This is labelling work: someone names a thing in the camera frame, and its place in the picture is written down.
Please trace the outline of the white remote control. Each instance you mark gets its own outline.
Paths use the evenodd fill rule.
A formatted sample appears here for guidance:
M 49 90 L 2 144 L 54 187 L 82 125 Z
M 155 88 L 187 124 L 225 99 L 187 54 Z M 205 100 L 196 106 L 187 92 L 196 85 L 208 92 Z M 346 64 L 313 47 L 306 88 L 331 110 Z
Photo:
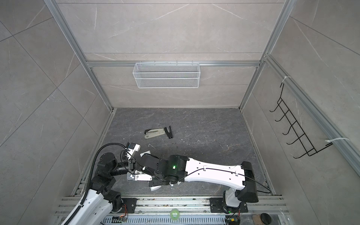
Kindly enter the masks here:
M 145 174 L 151 175 L 152 177 L 158 176 L 158 164 L 161 161 L 161 159 L 155 155 L 152 155 L 150 151 L 146 151 L 144 153 L 140 154 L 140 165 L 141 165 L 141 171 Z M 162 186 L 157 187 L 150 187 L 151 191 L 155 191 L 160 189 Z

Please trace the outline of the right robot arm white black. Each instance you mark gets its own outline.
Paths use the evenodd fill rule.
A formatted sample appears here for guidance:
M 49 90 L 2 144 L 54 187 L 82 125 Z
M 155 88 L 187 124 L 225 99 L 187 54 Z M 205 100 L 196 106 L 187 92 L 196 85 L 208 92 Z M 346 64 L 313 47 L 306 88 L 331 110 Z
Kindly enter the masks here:
M 144 153 L 136 165 L 135 181 L 149 183 L 151 190 L 180 182 L 207 182 L 229 187 L 219 203 L 220 209 L 230 213 L 242 203 L 257 203 L 257 183 L 252 164 L 244 161 L 236 166 L 205 163 L 181 155 L 169 159 Z

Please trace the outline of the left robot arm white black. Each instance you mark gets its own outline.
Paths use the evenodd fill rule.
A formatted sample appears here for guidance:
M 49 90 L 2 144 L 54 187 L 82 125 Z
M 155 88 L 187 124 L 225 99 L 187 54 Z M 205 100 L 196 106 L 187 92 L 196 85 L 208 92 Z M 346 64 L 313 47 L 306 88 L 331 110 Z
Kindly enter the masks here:
M 116 182 L 115 176 L 127 173 L 127 161 L 118 162 L 114 154 L 103 154 L 83 197 L 62 224 L 102 225 L 110 213 L 120 213 L 115 219 L 121 223 L 126 221 L 128 215 L 135 212 L 137 199 L 122 199 L 121 193 L 112 190 L 112 187 Z

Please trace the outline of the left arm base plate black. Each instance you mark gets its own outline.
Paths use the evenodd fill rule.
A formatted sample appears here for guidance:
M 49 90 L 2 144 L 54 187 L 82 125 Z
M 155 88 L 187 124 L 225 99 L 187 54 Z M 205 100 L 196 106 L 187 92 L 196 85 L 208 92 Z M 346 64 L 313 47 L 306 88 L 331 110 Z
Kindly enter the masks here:
M 113 209 L 111 213 L 135 213 L 137 198 L 117 199 L 112 203 Z

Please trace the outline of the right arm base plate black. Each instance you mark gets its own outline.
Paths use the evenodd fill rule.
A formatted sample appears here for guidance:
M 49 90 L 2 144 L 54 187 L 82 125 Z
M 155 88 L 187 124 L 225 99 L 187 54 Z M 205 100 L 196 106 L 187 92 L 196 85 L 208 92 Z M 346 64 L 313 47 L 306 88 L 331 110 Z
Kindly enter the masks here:
M 237 207 L 227 206 L 223 198 L 210 198 L 211 213 L 247 213 L 248 207 L 245 202 L 240 202 Z

